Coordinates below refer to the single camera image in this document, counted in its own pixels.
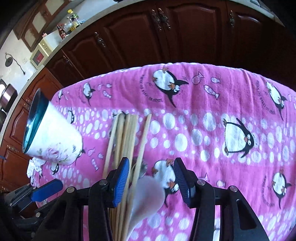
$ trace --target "pot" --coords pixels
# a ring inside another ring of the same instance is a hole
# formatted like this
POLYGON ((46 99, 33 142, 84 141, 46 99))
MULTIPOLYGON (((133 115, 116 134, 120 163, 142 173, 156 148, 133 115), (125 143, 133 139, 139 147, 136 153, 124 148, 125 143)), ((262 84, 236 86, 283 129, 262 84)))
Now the pot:
POLYGON ((8 84, 0 96, 0 105, 6 113, 9 112, 16 98, 17 90, 11 84, 8 84))
POLYGON ((38 89, 27 120, 23 153, 70 165, 81 156, 82 136, 38 89))

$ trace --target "blue gripper pad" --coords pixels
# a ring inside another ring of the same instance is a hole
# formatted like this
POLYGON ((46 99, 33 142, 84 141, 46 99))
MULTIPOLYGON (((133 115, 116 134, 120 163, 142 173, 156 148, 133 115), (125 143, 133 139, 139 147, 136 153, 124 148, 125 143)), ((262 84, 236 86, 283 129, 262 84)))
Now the blue gripper pad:
POLYGON ((56 194, 63 189, 63 183, 58 179, 53 179, 49 183, 33 190, 31 200, 33 202, 42 202, 46 198, 56 194))
POLYGON ((191 180, 191 176, 180 157, 174 160, 173 169, 176 176, 176 183, 179 185, 183 202, 185 202, 187 206, 190 207, 191 198, 195 194, 195 185, 193 180, 191 180))
POLYGON ((128 173, 129 173, 129 159, 127 157, 123 157, 112 178, 112 183, 110 187, 110 188, 114 188, 114 198, 112 201, 114 207, 117 207, 117 205, 121 202, 124 187, 126 185, 126 180, 128 178, 128 173))

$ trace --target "screw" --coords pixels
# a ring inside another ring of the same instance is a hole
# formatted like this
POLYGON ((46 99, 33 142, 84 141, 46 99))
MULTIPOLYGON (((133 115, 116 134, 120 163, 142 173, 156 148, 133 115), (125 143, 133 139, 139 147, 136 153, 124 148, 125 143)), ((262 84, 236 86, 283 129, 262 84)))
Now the screw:
POLYGON ((75 188, 74 187, 68 187, 67 188, 67 193, 72 193, 75 191, 75 188))
POLYGON ((236 186, 230 186, 230 190, 233 192, 237 192, 238 189, 236 186))
POLYGON ((99 184, 101 186, 105 186, 105 185, 107 185, 107 183, 108 183, 108 181, 106 179, 102 179, 102 180, 99 181, 99 184))
POLYGON ((197 184, 203 186, 205 184, 205 181, 203 179, 198 179, 197 184))

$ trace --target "stainless steel pot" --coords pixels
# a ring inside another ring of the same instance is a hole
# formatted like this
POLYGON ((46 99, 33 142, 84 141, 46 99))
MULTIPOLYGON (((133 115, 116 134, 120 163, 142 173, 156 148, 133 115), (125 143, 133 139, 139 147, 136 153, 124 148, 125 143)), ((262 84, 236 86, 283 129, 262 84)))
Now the stainless steel pot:
POLYGON ((8 84, 0 96, 0 105, 5 112, 9 112, 16 97, 17 90, 11 84, 8 84))

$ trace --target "pink tablecloth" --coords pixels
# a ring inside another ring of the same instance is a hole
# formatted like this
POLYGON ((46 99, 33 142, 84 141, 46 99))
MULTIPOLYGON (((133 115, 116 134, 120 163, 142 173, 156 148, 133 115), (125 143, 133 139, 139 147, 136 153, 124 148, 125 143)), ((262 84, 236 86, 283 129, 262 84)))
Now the pink tablecloth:
MULTIPOLYGON (((140 115, 136 154, 145 116, 152 113, 144 153, 148 175, 159 160, 181 157, 188 169, 211 185, 236 185, 270 240, 284 240, 294 226, 296 93, 288 87, 241 69, 158 64, 81 81, 57 92, 52 103, 81 132, 85 153, 76 164, 54 171, 51 163, 44 164, 34 185, 58 178, 63 191, 91 186, 102 176, 113 115, 121 111, 140 115)), ((130 240, 188 239, 194 210, 176 190, 177 186, 167 197, 168 207, 163 205, 143 220, 130 240)), ((216 212, 214 240, 219 220, 216 212)), ((87 216, 84 235, 87 239, 87 216)))

